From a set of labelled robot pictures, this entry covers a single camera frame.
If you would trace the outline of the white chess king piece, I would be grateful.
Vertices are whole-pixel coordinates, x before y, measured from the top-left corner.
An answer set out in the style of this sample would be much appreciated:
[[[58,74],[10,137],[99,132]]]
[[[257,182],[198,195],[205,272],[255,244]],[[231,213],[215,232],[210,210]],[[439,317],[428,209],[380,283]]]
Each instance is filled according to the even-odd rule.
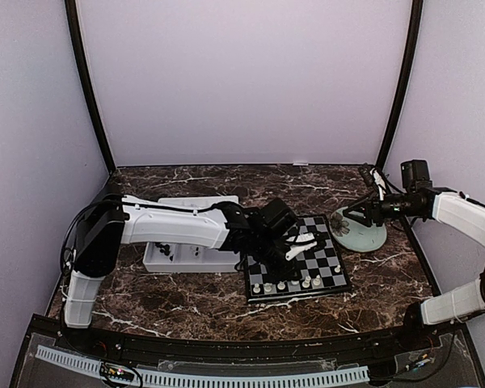
[[[311,282],[311,277],[310,276],[306,276],[302,282],[302,287],[304,289],[308,289],[310,287],[310,282]]]

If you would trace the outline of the black and grey chessboard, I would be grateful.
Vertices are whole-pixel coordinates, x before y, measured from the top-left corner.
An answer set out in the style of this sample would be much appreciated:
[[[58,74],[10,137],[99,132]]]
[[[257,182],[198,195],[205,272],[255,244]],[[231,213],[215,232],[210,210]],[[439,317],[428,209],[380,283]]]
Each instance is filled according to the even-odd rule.
[[[252,257],[249,257],[244,264],[244,278],[246,286],[247,302],[268,303],[290,300],[292,298],[320,297],[345,293],[352,289],[346,268],[344,266],[340,249],[335,246],[331,240],[329,223],[327,217],[323,214],[314,214],[301,216],[298,223],[288,230],[290,237],[296,234],[316,233],[325,241],[324,248],[302,252],[296,257],[297,267],[300,270],[302,278],[298,281],[300,289],[296,292],[289,291],[289,281],[273,281],[267,274],[266,268],[262,264],[256,263]],[[334,268],[340,266],[340,273],[335,273]],[[313,286],[312,281],[317,276],[321,276],[321,285]],[[304,289],[302,282],[306,276],[311,277],[310,287]],[[277,284],[283,281],[285,289],[280,291]],[[272,284],[270,293],[264,292],[265,284]],[[258,294],[253,293],[255,284],[260,284],[261,291]]]

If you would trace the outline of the white plastic parts tray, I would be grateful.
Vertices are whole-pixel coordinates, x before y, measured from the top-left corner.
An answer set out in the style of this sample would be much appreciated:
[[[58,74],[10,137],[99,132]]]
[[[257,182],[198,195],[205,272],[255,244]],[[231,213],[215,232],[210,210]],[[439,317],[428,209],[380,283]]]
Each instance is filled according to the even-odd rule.
[[[206,208],[220,201],[239,203],[237,196],[200,196],[200,197],[176,197],[160,198],[158,203],[172,206],[191,206]],[[158,273],[227,273],[235,272],[234,266],[239,262],[240,255],[231,251],[217,251],[205,248],[200,259],[193,259],[188,254],[191,245],[175,246],[174,261],[161,256],[154,247],[154,242],[148,242],[142,263],[148,272]]]

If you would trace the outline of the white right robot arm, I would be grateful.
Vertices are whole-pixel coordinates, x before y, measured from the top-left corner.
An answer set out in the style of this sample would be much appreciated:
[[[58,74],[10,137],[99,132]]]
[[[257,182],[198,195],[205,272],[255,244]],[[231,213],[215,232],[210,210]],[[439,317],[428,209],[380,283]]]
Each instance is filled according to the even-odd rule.
[[[463,192],[425,187],[371,194],[336,210],[329,221],[341,246],[371,252],[385,243],[386,222],[404,217],[432,222],[415,235],[432,255],[430,268],[443,288],[441,295],[415,303],[408,324],[397,331],[396,343],[412,351],[426,340],[427,327],[485,314],[485,205]],[[446,256],[442,264],[436,254]]]

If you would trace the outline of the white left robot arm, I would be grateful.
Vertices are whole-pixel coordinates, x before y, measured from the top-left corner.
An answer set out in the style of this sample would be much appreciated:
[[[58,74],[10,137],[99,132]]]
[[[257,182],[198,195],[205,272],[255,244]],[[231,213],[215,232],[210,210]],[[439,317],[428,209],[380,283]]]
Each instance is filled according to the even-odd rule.
[[[288,205],[276,198],[266,206],[244,207],[234,197],[210,197],[207,205],[185,205],[107,194],[72,220],[61,247],[61,269],[70,273],[63,310],[65,337],[80,352],[92,352],[97,333],[90,329],[99,287],[116,267],[120,246],[161,243],[228,251],[263,264],[275,280],[299,280],[297,257],[311,235],[285,233],[297,223]]]

